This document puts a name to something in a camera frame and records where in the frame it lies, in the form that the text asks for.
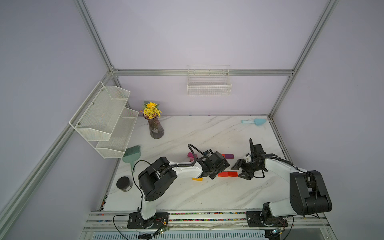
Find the red block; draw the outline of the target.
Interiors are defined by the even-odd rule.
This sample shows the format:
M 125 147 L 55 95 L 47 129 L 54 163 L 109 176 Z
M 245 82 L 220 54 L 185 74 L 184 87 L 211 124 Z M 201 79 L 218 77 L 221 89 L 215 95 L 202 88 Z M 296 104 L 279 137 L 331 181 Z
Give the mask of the red block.
M 228 177 L 231 177 L 231 178 L 237 178 L 238 177 L 238 172 L 228 171 L 227 175 L 228 175 Z
M 227 171 L 221 172 L 218 174 L 218 177 L 227 178 L 229 176 Z

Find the magenta block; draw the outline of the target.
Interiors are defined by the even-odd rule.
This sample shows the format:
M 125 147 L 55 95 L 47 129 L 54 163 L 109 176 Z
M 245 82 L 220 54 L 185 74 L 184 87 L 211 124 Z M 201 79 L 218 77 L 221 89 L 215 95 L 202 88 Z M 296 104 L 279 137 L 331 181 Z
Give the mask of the magenta block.
M 188 157 L 190 159 L 194 159 L 194 158 L 197 158 L 198 156 L 196 154 L 192 154 L 191 152 L 188 153 Z

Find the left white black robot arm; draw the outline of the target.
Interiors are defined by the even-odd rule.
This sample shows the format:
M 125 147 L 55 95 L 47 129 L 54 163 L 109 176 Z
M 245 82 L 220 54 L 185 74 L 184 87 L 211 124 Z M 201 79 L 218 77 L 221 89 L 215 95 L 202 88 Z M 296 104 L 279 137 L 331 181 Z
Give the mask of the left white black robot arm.
M 200 151 L 192 144 L 188 144 L 193 161 L 174 163 L 166 157 L 157 159 L 144 169 L 137 178 L 133 178 L 134 185 L 141 193 L 141 205 L 138 214 L 143 222 L 153 222 L 156 215 L 156 200 L 163 196 L 176 179 L 214 179 L 224 172 L 230 163 L 219 152 Z

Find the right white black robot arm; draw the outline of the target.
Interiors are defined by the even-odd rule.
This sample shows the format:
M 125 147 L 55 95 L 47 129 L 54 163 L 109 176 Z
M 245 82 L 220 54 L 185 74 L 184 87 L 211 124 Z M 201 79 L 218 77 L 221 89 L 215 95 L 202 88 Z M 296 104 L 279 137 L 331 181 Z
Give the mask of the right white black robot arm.
M 333 208 L 324 179 L 318 171 L 302 170 L 291 162 L 276 156 L 261 156 L 247 162 L 239 159 L 231 167 L 241 169 L 239 177 L 245 180 L 255 178 L 257 171 L 272 172 L 289 183 L 289 196 L 285 199 L 264 203 L 264 219 L 285 216 L 305 216 L 330 212 Z

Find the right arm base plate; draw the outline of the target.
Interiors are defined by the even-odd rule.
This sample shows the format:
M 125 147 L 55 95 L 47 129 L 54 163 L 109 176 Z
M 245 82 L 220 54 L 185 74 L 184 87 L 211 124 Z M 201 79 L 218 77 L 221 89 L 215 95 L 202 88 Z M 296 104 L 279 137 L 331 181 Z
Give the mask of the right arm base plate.
M 283 217 L 274 217 L 265 211 L 247 211 L 246 220 L 250 228 L 261 227 L 287 227 L 288 223 Z

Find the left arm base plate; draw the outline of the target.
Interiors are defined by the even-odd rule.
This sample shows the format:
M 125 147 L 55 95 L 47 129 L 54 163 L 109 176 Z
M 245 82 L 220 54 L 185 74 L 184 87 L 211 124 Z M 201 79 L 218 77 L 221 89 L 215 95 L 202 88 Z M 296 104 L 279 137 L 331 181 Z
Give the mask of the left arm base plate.
M 129 214 L 127 229 L 159 229 L 168 224 L 169 213 L 156 213 L 144 220 L 140 213 Z

